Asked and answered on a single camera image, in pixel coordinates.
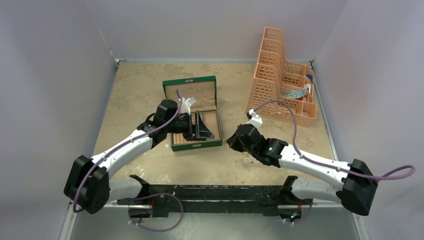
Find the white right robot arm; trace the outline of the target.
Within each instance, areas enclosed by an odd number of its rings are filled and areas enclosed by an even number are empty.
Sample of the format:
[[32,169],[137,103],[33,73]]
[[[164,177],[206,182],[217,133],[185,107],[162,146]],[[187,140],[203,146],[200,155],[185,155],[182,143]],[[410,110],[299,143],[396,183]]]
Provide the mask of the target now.
[[251,124],[239,125],[226,143],[230,149],[248,153],[263,165],[312,176],[314,179],[294,175],[286,178],[280,196],[288,204],[296,200],[317,199],[339,203],[357,215],[368,216],[370,213],[378,182],[357,176],[372,174],[361,160],[348,163],[317,156],[317,163],[312,163],[307,158],[312,158],[313,154],[296,151],[293,145],[283,140],[265,138]]

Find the silver jewelry piece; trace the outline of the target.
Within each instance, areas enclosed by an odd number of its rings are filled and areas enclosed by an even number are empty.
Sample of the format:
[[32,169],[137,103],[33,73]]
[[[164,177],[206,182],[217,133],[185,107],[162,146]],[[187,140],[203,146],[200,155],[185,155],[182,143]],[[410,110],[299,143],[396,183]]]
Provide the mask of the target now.
[[245,157],[245,160],[248,162],[248,164],[250,165],[250,166],[254,166],[254,159],[251,157],[251,156],[249,156],[249,155],[246,155]]

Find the green jewelry box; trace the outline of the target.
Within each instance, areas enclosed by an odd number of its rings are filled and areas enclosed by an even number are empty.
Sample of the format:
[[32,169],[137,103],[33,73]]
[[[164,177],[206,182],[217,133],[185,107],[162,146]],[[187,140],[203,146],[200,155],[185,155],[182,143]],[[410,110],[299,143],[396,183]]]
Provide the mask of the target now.
[[213,139],[192,140],[185,139],[182,133],[172,133],[170,146],[174,152],[219,147],[223,144],[220,118],[218,114],[217,100],[217,78],[214,75],[191,77],[183,79],[164,80],[163,91],[167,100],[177,103],[180,99],[177,90],[186,99],[194,97],[196,103],[191,107],[191,122],[195,123],[194,113],[199,111],[201,118],[207,128],[214,134]]

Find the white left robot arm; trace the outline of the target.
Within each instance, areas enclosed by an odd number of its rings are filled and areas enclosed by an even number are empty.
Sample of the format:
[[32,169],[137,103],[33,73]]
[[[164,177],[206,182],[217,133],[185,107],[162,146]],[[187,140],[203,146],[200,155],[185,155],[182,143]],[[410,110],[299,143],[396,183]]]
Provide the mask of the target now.
[[168,134],[181,134],[186,141],[206,141],[215,137],[199,111],[191,112],[196,99],[180,97],[179,100],[179,103],[162,100],[154,113],[112,148],[74,160],[64,187],[64,194],[73,201],[74,213],[97,213],[109,201],[111,177],[164,141]]

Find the peach plastic file organizer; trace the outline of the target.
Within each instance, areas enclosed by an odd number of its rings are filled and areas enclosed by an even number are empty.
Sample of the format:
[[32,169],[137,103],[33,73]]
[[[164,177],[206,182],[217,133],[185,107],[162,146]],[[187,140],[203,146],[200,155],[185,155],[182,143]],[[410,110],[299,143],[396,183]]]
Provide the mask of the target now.
[[[257,109],[264,118],[292,122],[290,111],[299,126],[311,126],[317,117],[314,102],[315,76],[310,66],[288,61],[284,51],[284,33],[279,28],[266,26],[260,44],[247,97],[245,111]],[[303,98],[291,99],[282,92],[307,89]]]

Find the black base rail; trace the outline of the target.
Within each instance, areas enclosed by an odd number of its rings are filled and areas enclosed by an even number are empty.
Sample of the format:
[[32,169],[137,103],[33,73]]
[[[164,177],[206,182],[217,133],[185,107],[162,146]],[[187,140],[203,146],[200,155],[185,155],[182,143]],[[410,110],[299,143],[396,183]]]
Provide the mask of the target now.
[[141,217],[137,206],[147,206],[153,218],[166,218],[171,213],[261,214],[265,217],[301,218],[303,208],[312,199],[299,199],[291,193],[296,180],[289,176],[282,185],[181,185],[149,184],[142,178],[142,190],[135,198],[124,198],[118,205],[132,208],[132,217]]

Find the blue item in organizer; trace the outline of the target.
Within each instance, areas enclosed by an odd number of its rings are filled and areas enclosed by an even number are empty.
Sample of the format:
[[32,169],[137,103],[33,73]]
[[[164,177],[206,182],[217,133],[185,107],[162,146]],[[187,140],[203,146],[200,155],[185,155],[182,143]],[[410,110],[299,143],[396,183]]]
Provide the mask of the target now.
[[309,91],[307,89],[300,88],[300,89],[296,89],[296,90],[292,90],[292,91],[282,92],[281,95],[284,98],[288,98],[288,99],[301,99],[301,98],[305,97],[308,93],[309,93]]

